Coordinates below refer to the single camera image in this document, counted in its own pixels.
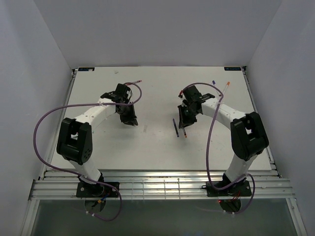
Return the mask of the left blue corner label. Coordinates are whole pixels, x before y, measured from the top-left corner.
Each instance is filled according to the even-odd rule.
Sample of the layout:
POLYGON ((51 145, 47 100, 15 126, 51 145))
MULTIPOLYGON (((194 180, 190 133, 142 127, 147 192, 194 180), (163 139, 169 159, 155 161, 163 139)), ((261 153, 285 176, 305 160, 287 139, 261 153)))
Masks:
POLYGON ((90 72, 90 71, 94 71, 94 70, 95 70, 94 67, 80 67, 80 68, 78 68, 78 71, 88 71, 88 72, 90 72))

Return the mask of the right blue corner label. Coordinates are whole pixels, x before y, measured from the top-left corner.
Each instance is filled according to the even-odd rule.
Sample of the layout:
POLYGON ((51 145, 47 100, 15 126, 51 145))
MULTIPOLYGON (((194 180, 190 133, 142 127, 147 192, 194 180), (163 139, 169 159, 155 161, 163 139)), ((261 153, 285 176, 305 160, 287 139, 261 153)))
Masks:
POLYGON ((228 66, 225 66, 224 67, 224 70, 225 71, 241 71, 242 69, 241 69, 241 67, 228 67, 228 66))

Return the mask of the blue corner label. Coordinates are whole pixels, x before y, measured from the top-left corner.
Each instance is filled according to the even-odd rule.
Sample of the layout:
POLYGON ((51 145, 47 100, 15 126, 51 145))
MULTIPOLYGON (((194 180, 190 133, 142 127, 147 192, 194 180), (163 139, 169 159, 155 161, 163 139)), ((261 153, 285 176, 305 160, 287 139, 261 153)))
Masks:
POLYGON ((228 66, 225 66, 224 67, 224 70, 225 71, 241 71, 242 69, 241 69, 241 67, 228 67, 228 66))
POLYGON ((88 71, 88 72, 90 72, 90 71, 94 71, 94 70, 95 70, 94 67, 80 67, 80 68, 78 68, 78 71, 88 71))

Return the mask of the aluminium rail frame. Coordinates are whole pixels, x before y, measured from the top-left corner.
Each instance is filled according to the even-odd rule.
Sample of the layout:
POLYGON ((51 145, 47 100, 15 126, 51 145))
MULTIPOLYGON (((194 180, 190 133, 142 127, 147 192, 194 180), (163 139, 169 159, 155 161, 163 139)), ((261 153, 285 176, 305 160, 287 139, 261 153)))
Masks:
POLYGON ((182 88, 197 83, 201 93, 215 94, 209 86, 215 80, 218 89, 230 85, 224 104, 250 113, 254 102, 248 82, 241 71, 224 67, 95 67, 94 71, 74 71, 66 96, 71 107, 63 117, 73 118, 85 108, 79 104, 97 102, 113 91, 118 83, 142 80, 132 88, 136 100, 138 126, 123 125, 118 115, 107 118, 93 134, 92 160, 106 181, 118 181, 126 200, 203 199, 201 186, 207 181, 206 167, 212 178, 221 179, 233 151, 230 132, 216 123, 211 137, 209 159, 206 142, 211 118, 199 115, 197 122, 176 136, 172 119, 179 122, 178 94, 182 88))

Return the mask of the red gel pen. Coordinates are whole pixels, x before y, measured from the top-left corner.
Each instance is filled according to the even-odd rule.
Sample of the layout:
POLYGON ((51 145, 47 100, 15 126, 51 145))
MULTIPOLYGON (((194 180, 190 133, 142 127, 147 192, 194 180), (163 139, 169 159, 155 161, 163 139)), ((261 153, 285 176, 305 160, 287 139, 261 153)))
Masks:
POLYGON ((137 80, 137 81, 133 81, 133 82, 126 82, 126 83, 124 83, 124 85, 129 86, 129 85, 138 84, 140 82, 142 82, 142 80, 137 80))

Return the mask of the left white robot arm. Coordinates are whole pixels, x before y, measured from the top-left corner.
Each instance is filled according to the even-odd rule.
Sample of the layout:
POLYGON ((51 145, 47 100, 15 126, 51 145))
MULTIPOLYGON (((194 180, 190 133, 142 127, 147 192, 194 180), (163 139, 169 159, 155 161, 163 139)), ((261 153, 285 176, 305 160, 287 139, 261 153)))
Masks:
POLYGON ((75 118, 64 118, 57 142, 57 153, 73 165, 93 196, 104 192, 101 172, 92 160, 94 130, 113 114, 120 116, 125 125, 137 126, 132 90, 128 84, 117 84, 116 89, 104 93, 97 102, 75 118))

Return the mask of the blue capped white marker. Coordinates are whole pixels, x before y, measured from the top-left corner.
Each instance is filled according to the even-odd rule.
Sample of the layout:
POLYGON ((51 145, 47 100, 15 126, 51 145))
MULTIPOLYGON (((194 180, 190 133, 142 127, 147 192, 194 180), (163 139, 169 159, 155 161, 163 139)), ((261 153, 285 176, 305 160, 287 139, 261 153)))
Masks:
MULTIPOLYGON (((212 80, 212 84, 214 87, 217 87, 215 80, 212 80)), ((221 94, 217 90, 216 90, 216 92, 217 92, 218 96, 221 97, 221 94)))

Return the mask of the purple gel pen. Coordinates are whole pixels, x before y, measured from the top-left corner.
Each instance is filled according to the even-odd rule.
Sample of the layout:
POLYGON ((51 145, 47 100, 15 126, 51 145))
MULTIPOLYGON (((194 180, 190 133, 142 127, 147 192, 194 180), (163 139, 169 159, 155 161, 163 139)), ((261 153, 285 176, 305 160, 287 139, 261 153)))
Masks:
POLYGON ((176 121, 175 121, 174 118, 172 119, 172 121, 173 121, 173 125, 174 125, 176 136, 179 137, 179 132, 178 132, 178 128, 177 128, 177 125, 176 125, 176 121))

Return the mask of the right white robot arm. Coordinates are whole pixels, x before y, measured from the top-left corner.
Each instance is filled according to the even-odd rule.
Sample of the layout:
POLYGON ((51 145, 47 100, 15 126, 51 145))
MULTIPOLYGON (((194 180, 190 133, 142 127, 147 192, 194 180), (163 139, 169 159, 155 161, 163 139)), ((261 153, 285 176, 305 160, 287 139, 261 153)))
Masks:
POLYGON ((269 146, 269 140, 257 112, 245 113, 235 110, 223 103, 224 94, 219 97, 202 94, 193 83, 180 93, 182 99, 179 109, 179 128, 186 128, 197 122, 197 115, 212 118, 209 133, 216 121, 230 131, 231 146, 234 152, 228 169, 218 183, 209 182, 212 189, 234 195, 240 190, 240 182, 247 177, 247 172, 256 157, 269 146))

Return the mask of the orange capped white marker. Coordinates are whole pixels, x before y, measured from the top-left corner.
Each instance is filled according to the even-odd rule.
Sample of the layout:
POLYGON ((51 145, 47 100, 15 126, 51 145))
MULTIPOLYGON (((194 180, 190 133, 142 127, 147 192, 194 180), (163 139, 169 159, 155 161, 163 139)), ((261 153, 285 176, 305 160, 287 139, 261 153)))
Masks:
POLYGON ((224 94, 226 92, 226 90, 228 89, 229 85, 230 85, 230 81, 227 82, 227 84, 225 85, 225 87, 224 87, 224 89, 222 91, 222 94, 224 94))

